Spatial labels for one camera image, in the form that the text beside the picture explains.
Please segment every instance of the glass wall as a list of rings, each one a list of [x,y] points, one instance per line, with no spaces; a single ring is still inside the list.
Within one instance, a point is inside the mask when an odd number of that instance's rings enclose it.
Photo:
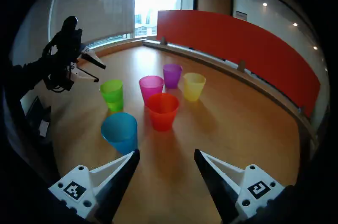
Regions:
[[[234,0],[233,16],[279,37],[309,64],[321,84],[311,119],[318,128],[329,102],[330,87],[324,55],[309,24],[279,0]]]

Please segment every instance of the blue cup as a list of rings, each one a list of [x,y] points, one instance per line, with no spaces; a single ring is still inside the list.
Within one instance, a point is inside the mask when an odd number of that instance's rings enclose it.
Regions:
[[[105,119],[101,134],[121,154],[137,149],[137,121],[124,112],[115,113]]]

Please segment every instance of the yellow cup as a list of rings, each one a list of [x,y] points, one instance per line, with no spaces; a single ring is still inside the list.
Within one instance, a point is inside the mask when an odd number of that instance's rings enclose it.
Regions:
[[[184,78],[184,97],[188,101],[197,101],[206,82],[201,74],[187,73]]]

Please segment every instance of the green cup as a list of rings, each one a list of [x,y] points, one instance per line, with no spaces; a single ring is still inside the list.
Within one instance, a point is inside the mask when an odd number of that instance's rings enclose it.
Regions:
[[[111,111],[123,109],[123,83],[113,79],[100,86],[100,92]]]

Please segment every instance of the plastic cup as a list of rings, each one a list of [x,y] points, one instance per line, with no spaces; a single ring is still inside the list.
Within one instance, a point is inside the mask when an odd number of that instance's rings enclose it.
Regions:
[[[182,66],[167,64],[163,66],[164,84],[167,88],[177,88],[181,77]]]
[[[107,117],[102,123],[101,134],[123,155],[137,149],[137,122],[128,113],[120,112]]]
[[[139,85],[144,103],[147,105],[147,100],[153,94],[162,93],[164,80],[159,76],[146,76],[140,79]]]
[[[111,111],[123,109],[123,83],[118,79],[110,80],[100,86],[100,92]]]
[[[168,93],[157,93],[149,97],[147,107],[153,128],[157,131],[170,130],[179,104],[178,99]]]
[[[197,101],[206,82],[206,78],[201,74],[187,73],[184,78],[184,97],[188,101]]]

